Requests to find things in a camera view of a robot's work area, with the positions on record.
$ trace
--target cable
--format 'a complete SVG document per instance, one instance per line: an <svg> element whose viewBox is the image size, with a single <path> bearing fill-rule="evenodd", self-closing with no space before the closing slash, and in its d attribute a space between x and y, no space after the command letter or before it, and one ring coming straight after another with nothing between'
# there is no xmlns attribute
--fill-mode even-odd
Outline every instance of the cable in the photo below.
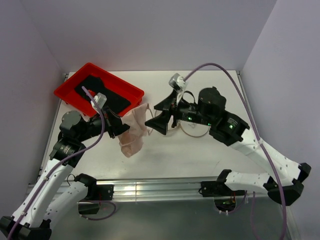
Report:
<svg viewBox="0 0 320 240"><path fill-rule="evenodd" d="M67 156L65 157L63 160L61 160L59 163L57 163L50 171L49 173L45 176L47 179L49 179L51 177L51 175L54 173L54 171L60 167L63 163L65 163L66 161L72 159L73 157L77 156L77 155L80 155L80 154L83 154L85 151L93 148L95 145L98 144L98 142L100 142L100 140L102 139L102 136L104 135L104 132L105 132L105 119L104 119L104 115L99 107L99 105L97 104L97 102L94 100L94 98L91 96L91 94L88 92L88 90L82 86L81 87L82 90L85 92L85 94L90 98L90 100L94 103L96 109L98 110L98 113L100 115L100 118L101 118L101 133L98 137L98 139L90 146L78 151L78 152L75 152L74 154L70 155L70 156ZM31 197L29 203L25 206L23 212L26 213L30 207L32 206L32 204L34 203L34 201L37 199L37 196L39 195L40 191L42 190L42 188L44 187L44 185L46 184L46 180L42 179L42 182L41 184L39 185L39 187L36 189L36 191L34 192L33 196ZM20 215L20 217L17 219L17 221L15 222L15 224L13 225L11 231L9 232L9 235L7 237L7 240L12 240L12 236L16 230L16 228L18 227L19 223L22 221L22 219L24 218L25 215Z"/></svg>
<svg viewBox="0 0 320 240"><path fill-rule="evenodd" d="M224 69L222 66L220 66L219 64L216 64L216 63L214 63L214 62L205 63L205 64L202 64L202 65L196 67L194 70L192 70L192 71L184 78L184 81L186 82L196 71L198 71L199 69L202 69L202 68L204 68L204 67L206 67L206 66L215 66L215 67L221 69L221 70L228 76L228 78L231 80L231 82L232 82L235 90L237 91L237 93L238 93L238 95L239 95L239 97L240 97L240 99L241 99L241 101L242 101L242 104L243 104L243 106L244 106L244 108L245 108L245 111L246 111L246 113L247 113L247 115L248 115L248 117L249 117L249 120L250 120L250 123L251 123L251 125L252 125L252 130L253 130L253 132L254 132L254 134L255 134L255 137L256 137L257 141L259 142L261 138L260 138L260 135L259 135L257 126L256 126L256 124L255 124L255 122L254 122L253 116L251 115L250 109L249 109L249 107L248 107L248 105L247 105L244 97L242 96L241 91L240 91L240 89L238 88L235 80L232 78L232 76L228 73L228 71L227 71L226 69ZM272 159L271 159L268 151L266 150L266 148L265 148L265 146L264 146L263 143L261 143L260 146L261 146L261 149L263 150L266 158L268 159L268 161L269 161L269 163L270 163L270 165L271 165L271 168L272 168L272 171L273 171L273 173L274 173L275 179L276 179L277 184L278 184L279 192L280 192L281 205L282 205L282 214L283 214L283 222L282 222L281 235L280 235L280 238L279 238L279 239L280 239L280 240L283 240L283 239L285 238L286 232L287 232L287 209L286 209L285 193L284 193L284 190L283 190L283 188L282 188L282 184L281 184L281 181L280 181L280 177L279 177L279 175L278 175L278 173L277 173L277 169L276 169L276 167L275 167L275 165L274 165L274 163L273 163L273 161L272 161ZM254 200L255 200L255 192L253 192L253 201L254 201ZM255 229L255 227L254 227L253 224L252 224L252 227L253 227L253 228L252 228L252 231L253 231L253 234L254 234L254 236L256 237L256 239L261 240L261 238L257 235L256 229Z"/></svg>
<svg viewBox="0 0 320 240"><path fill-rule="evenodd" d="M232 211L228 211L228 213L226 213L226 212L222 212L222 213L225 213L226 215L229 215L229 214L234 214L234 213L236 213L241 207L242 207L242 205L246 202L246 197L247 197L247 194L248 194L248 192L247 191L245 191L244 192L244 196L243 196L243 198L242 198L242 200L241 200L241 202L240 202L240 204L239 205L237 205L237 203L235 203L235 209L234 210L232 210ZM220 213L220 210L217 208L217 206L216 205L214 205L214 208L216 209L216 211L217 212L219 212Z"/></svg>
<svg viewBox="0 0 320 240"><path fill-rule="evenodd" d="M112 217L116 213L117 206L112 201L100 201L100 200L99 201L97 201L97 200L86 200L86 201L89 202L89 203L95 203L95 204L97 204L97 203L110 204L110 205L113 206L113 211L109 215L107 215L105 217L101 217L101 218L91 218L91 217L87 217L85 215L80 215L81 218L84 218L84 219L90 220L90 221L101 221L101 220L106 220L106 219Z"/></svg>
<svg viewBox="0 0 320 240"><path fill-rule="evenodd" d="M182 127L182 124L180 124L180 128L181 128L182 132L184 132L185 134L187 134L188 136L193 137L193 138L202 138L205 135L207 135L207 133L210 131L210 127L208 127L208 130L204 134L202 134L200 136L193 136L193 135L187 133L186 130L184 130L184 128Z"/></svg>
<svg viewBox="0 0 320 240"><path fill-rule="evenodd" d="M72 173L70 173L70 174L68 175L68 177L66 178L66 182L69 184L69 187L71 186L71 184L69 183L69 177L70 177L70 176L73 176L74 178L76 178L76 176L73 175Z"/></svg>

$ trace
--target white table surface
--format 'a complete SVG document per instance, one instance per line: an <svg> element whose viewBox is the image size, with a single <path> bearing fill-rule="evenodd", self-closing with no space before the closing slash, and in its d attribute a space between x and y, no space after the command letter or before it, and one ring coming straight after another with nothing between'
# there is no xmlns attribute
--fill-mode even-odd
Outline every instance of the white table surface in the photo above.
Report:
<svg viewBox="0 0 320 240"><path fill-rule="evenodd" d="M143 103L155 105L172 91L168 85L174 73L186 76L189 71L115 71L112 74L144 90ZM240 88L235 71L229 71ZM199 91L215 86L226 97L226 110L249 122L245 108L228 77L219 70L198 71L188 80L187 90L198 101ZM57 142L62 116L74 108L61 101L53 132L49 139L45 162ZM83 143L92 144L97 137ZM201 138L187 136L180 129L167 136L153 131L143 138L143 148L130 158L120 149L119 140L106 133L102 140L82 156L73 174L88 174L97 179L150 179L218 176L223 169L243 173L263 173L264 170L237 151L226 147L207 134Z"/></svg>

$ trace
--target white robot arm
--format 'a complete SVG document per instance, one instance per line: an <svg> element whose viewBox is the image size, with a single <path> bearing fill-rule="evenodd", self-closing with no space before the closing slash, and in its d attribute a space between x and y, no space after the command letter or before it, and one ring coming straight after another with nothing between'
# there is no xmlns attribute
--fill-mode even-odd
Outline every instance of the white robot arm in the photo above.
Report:
<svg viewBox="0 0 320 240"><path fill-rule="evenodd" d="M97 144L104 132L115 138L130 128L108 106L102 107L106 102L104 95L99 93L94 99L91 100L99 114L89 121L86 122L77 111L67 112L62 117L58 141L38 182L12 216L0 219L0 230L8 239L48 240L61 217L77 202L83 199L89 202L99 200L97 180L82 173L75 177L74 183L66 192L52 202L59 187L77 166L84 152ZM98 135L99 138L90 147L86 148L82 143ZM111 200L109 195L100 200Z"/></svg>
<svg viewBox="0 0 320 240"><path fill-rule="evenodd" d="M215 87L202 89L199 92L198 103L189 103L179 97L186 88L186 85L179 84L179 79L175 74L170 80L170 86L175 86L172 93L154 106L156 110L162 111L161 114L148 120L145 125L164 135L167 134L171 116L173 128L178 121L210 126L209 134L214 139L244 154L266 171L261 174L249 174L226 169L218 176L217 181L201 183L202 195L230 196L234 191L247 190L268 194L272 200L281 204L277 178L265 154L266 150L278 173L285 204L289 206L297 200L304 188L302 182L308 177L311 167L306 163L298 164L286 158L261 138L258 140L244 120L225 110L227 100Z"/></svg>

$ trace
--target red tray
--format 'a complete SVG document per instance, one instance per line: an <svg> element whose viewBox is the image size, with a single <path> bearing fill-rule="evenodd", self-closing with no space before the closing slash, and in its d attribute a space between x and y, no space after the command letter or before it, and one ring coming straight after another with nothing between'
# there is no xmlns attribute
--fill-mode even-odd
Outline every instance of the red tray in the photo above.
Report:
<svg viewBox="0 0 320 240"><path fill-rule="evenodd" d="M126 98L131 103L130 106L119 113L121 117L129 110L139 106L142 101L142 97L145 94L143 90L89 62L59 86L54 91L54 95L61 98L67 104L74 106L89 117L92 117L97 112L92 108L88 101L82 98L75 91L75 87L89 75L101 78L106 88Z"/></svg>

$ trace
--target gray wall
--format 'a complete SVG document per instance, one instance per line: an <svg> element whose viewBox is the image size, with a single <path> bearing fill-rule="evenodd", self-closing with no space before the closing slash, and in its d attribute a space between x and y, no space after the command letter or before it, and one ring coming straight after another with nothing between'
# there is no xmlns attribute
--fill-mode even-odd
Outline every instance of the gray wall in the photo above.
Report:
<svg viewBox="0 0 320 240"><path fill-rule="evenodd" d="M62 74L18 0L0 1L0 33L1 217L16 210L37 175Z"/></svg>
<svg viewBox="0 0 320 240"><path fill-rule="evenodd" d="M262 137L312 166L293 205L303 240L320 236L319 12L319 0L278 0L242 71Z"/></svg>
<svg viewBox="0 0 320 240"><path fill-rule="evenodd" d="M243 68L276 0L21 0L66 72Z"/></svg>

